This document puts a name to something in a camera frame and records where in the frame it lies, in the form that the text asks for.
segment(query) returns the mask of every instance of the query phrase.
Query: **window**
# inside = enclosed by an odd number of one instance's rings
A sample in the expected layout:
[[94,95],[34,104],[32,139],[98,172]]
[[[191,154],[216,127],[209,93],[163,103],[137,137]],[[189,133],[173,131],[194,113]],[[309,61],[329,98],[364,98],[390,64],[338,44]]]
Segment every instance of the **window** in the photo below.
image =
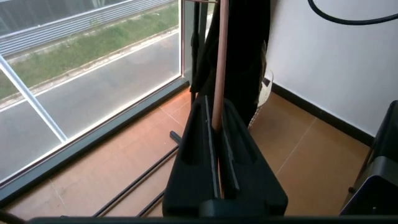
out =
[[[6,60],[0,66],[0,191],[71,142],[111,129],[109,121],[185,83],[181,2],[112,2],[118,3],[22,30],[18,39],[0,37],[6,46],[0,49]],[[130,14],[116,17],[121,9]],[[82,21],[89,27],[79,30]],[[77,31],[63,36],[72,29]],[[57,38],[46,39],[48,34]],[[19,89],[10,82],[8,65],[21,80]],[[23,86],[29,89],[24,96],[18,91]]]

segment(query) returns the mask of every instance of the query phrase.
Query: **metal railing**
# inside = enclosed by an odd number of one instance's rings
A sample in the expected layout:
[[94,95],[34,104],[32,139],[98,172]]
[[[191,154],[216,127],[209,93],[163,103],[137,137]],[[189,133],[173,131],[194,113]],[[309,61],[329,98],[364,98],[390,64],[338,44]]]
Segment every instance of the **metal railing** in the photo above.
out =
[[0,54],[12,55],[32,47],[61,39],[112,22],[173,0],[127,0],[92,11],[70,16],[41,26],[0,36]]

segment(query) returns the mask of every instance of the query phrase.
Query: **white diagonal bar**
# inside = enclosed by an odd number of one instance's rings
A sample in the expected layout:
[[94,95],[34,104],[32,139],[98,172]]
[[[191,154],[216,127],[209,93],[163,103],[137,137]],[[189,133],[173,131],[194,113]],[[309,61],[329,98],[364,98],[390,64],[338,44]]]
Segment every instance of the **white diagonal bar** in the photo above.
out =
[[33,107],[33,109],[39,114],[39,116],[44,120],[51,131],[61,140],[65,142],[68,140],[67,136],[58,127],[51,116],[46,112],[43,106],[37,101],[36,97],[30,92],[30,90],[25,86],[24,82],[18,77],[18,75],[13,71],[11,66],[0,54],[0,69],[6,74],[8,79],[14,84],[14,86],[19,90],[22,96],[28,101],[28,103]]

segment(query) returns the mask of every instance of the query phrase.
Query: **black cloth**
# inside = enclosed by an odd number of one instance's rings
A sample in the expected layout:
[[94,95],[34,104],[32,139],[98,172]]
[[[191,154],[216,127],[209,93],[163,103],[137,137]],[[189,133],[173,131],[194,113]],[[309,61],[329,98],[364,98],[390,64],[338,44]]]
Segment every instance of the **black cloth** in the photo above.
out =
[[[224,97],[233,102],[246,126],[257,109],[266,66],[264,42],[268,42],[270,13],[270,0],[229,0]],[[208,95],[211,102],[215,90],[219,31],[220,7],[217,4],[191,87],[191,92]]]

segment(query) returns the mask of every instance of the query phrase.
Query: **wooden stick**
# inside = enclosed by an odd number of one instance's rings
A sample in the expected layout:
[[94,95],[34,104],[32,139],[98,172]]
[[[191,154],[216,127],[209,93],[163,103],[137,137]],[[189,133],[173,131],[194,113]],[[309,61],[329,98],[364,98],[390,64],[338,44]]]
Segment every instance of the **wooden stick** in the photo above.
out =
[[220,0],[220,34],[218,36],[218,58],[216,86],[214,93],[213,118],[211,126],[218,133],[221,129],[221,116],[224,108],[224,80],[226,61],[226,42],[228,35],[228,0]]

